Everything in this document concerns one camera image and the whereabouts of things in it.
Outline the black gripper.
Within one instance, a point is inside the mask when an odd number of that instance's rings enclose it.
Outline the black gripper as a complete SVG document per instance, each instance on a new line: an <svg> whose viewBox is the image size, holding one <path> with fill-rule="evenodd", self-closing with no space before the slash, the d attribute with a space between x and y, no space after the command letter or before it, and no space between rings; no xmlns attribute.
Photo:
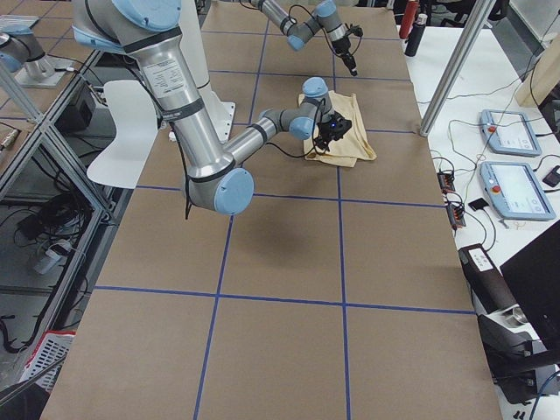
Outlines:
<svg viewBox="0 0 560 420"><path fill-rule="evenodd" d="M336 29L330 31L330 42L334 53L342 59L344 65L353 77L358 75L354 54L350 52L351 42L349 37L354 35L361 39L363 30L359 25L340 24Z"/></svg>
<svg viewBox="0 0 560 420"><path fill-rule="evenodd" d="M318 135L313 139L313 145L322 151L329 151L329 143L340 140L352 128L352 122L334 112L326 122L319 122L317 127Z"/></svg>

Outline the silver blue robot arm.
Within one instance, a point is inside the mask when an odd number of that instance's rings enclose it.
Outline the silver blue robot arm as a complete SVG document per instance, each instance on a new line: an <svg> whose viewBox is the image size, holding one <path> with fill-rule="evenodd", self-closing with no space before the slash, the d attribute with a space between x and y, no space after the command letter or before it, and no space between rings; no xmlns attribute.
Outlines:
<svg viewBox="0 0 560 420"><path fill-rule="evenodd" d="M359 25L343 23L334 1L322 1L309 17L299 23L290 11L286 11L277 1L250 1L254 9L263 13L287 37L294 51L300 51L317 33L323 32L332 54L339 57L352 76L358 75L350 37L361 39L363 30Z"/></svg>
<svg viewBox="0 0 560 420"><path fill-rule="evenodd" d="M311 139L326 151L352 127L333 108L323 79L304 82L292 109L269 109L240 135L221 143L186 58L180 50L180 1L75 1L73 33L86 47L136 61L152 100L175 133L185 165L189 203L220 214L246 209L252 175L241 164L280 132Z"/></svg>

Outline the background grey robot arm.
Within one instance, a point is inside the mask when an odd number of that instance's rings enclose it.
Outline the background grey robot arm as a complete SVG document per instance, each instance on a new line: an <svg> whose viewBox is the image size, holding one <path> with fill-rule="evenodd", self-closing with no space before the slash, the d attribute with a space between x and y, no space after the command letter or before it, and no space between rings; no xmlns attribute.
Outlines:
<svg viewBox="0 0 560 420"><path fill-rule="evenodd" d="M67 67L65 60L49 56L32 30L21 24L1 32L1 63L24 88L54 88Z"/></svg>

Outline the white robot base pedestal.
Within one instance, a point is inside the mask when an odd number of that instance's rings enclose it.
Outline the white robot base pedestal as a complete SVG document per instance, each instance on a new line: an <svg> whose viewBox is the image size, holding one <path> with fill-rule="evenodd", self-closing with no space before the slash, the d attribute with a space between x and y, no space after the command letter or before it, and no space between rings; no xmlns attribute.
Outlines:
<svg viewBox="0 0 560 420"><path fill-rule="evenodd" d="M182 32L182 38L179 48L205 103L220 143L224 145L228 141L232 129L235 103L222 101L211 85L195 2L182 0L180 6L178 26Z"/></svg>

